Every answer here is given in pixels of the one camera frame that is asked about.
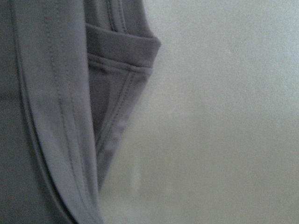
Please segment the brown t-shirt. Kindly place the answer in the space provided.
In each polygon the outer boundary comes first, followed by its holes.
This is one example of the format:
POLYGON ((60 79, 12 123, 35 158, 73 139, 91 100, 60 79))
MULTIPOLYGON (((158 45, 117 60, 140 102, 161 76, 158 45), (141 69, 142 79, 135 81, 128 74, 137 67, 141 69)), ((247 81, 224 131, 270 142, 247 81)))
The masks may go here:
POLYGON ((0 221, 100 224, 160 41, 141 0, 0 3, 0 221))

